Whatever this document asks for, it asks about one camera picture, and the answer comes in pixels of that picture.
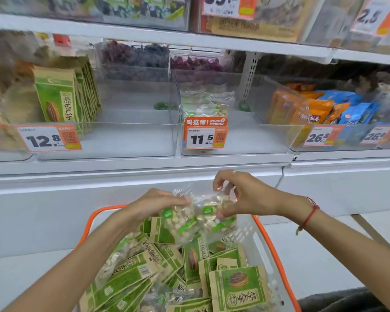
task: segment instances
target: forearm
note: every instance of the forearm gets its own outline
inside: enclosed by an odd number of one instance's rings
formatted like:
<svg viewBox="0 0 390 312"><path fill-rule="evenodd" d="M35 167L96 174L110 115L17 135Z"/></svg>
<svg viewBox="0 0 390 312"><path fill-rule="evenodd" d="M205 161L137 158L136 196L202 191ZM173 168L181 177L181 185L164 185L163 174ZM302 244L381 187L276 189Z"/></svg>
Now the forearm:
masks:
<svg viewBox="0 0 390 312"><path fill-rule="evenodd" d="M306 198L284 210L301 225L312 211ZM390 309L390 249L318 210L304 228Z"/></svg>
<svg viewBox="0 0 390 312"><path fill-rule="evenodd" d="M131 225L135 226L133 217L122 218L109 217L3 311L71 312Z"/></svg>

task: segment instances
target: person's left hand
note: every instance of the person's left hand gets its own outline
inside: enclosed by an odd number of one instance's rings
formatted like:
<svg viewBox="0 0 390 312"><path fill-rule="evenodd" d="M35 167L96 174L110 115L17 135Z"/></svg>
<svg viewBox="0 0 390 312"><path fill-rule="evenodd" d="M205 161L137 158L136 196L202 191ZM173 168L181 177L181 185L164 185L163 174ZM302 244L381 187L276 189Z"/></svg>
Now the person's left hand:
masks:
<svg viewBox="0 0 390 312"><path fill-rule="evenodd" d="M151 188L146 194L128 206L121 208L118 212L127 213L128 217L140 223L147 217L156 215L163 209L172 206L184 206L190 203L191 201L189 199L176 197L171 192Z"/></svg>

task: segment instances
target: person's right hand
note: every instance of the person's right hand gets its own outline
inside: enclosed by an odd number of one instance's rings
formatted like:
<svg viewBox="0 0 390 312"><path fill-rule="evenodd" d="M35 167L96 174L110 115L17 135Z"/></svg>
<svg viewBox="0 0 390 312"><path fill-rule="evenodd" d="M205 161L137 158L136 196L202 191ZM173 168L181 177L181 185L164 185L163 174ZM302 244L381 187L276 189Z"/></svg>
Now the person's right hand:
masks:
<svg viewBox="0 0 390 312"><path fill-rule="evenodd" d="M250 215L282 215L288 216L288 209L296 201L307 201L297 196L275 189L246 172L233 170L219 171L213 182L213 189L222 189L225 181L228 188L235 186L237 202L223 209L217 216L226 218L232 215L248 213Z"/></svg>

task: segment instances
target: qr code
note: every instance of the qr code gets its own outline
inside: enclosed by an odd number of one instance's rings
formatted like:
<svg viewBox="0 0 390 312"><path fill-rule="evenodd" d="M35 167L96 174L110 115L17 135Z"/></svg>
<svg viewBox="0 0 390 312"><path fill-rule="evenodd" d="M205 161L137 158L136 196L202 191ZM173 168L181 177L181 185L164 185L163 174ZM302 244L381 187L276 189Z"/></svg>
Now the qr code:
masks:
<svg viewBox="0 0 390 312"><path fill-rule="evenodd" d="M224 133L218 133L216 140L217 140L217 142L224 142L225 141L225 134Z"/></svg>
<svg viewBox="0 0 390 312"><path fill-rule="evenodd" d="M78 143L78 137L75 132L62 132L61 137L66 143Z"/></svg>

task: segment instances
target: price tag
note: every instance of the price tag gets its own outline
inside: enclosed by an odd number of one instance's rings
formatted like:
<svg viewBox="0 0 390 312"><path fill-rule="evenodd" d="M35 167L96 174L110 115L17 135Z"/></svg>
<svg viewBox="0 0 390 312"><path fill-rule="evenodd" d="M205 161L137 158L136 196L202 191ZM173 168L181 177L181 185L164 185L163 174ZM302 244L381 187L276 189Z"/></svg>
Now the price tag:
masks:
<svg viewBox="0 0 390 312"><path fill-rule="evenodd" d="M203 15L252 20L257 0L204 0Z"/></svg>
<svg viewBox="0 0 390 312"><path fill-rule="evenodd" d="M370 0L360 11L351 31L379 37L385 36L390 31L389 14L390 0Z"/></svg>
<svg viewBox="0 0 390 312"><path fill-rule="evenodd" d="M227 139L228 120L225 117L188 117L184 122L185 149L219 149Z"/></svg>
<svg viewBox="0 0 390 312"><path fill-rule="evenodd" d="M31 152L82 150L75 125L15 125Z"/></svg>
<svg viewBox="0 0 390 312"><path fill-rule="evenodd" d="M360 144L378 144L387 133L390 131L390 127L374 127L364 137Z"/></svg>
<svg viewBox="0 0 390 312"><path fill-rule="evenodd" d="M314 127L306 138L304 147L324 146L334 127Z"/></svg>

